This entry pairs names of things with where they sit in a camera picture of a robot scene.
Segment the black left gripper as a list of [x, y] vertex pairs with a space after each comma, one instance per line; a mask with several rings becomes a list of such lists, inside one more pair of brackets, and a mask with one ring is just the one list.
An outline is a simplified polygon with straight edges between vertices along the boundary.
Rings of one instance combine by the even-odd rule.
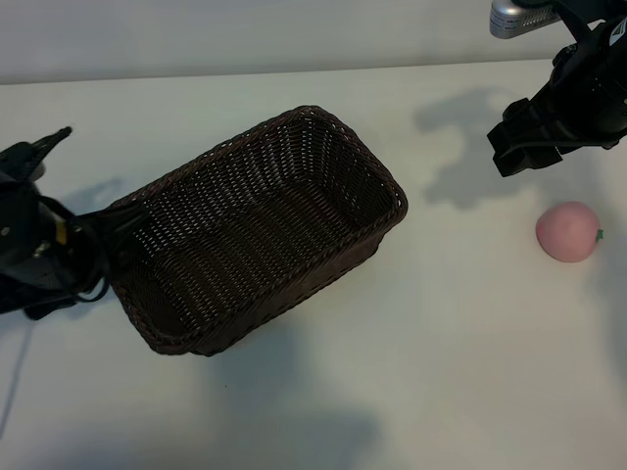
[[129, 235], [149, 210], [132, 203], [77, 215], [63, 208], [68, 241], [63, 279], [70, 287], [94, 287], [109, 278], [111, 268], [126, 268], [135, 258], [137, 240]]

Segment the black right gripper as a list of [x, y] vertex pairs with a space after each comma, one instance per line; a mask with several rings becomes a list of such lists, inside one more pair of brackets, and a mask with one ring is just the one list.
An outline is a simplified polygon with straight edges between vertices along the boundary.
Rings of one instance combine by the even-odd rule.
[[488, 134], [502, 177], [562, 161], [558, 150], [611, 149], [626, 136], [626, 38], [599, 36], [562, 50], [549, 82], [508, 105]]

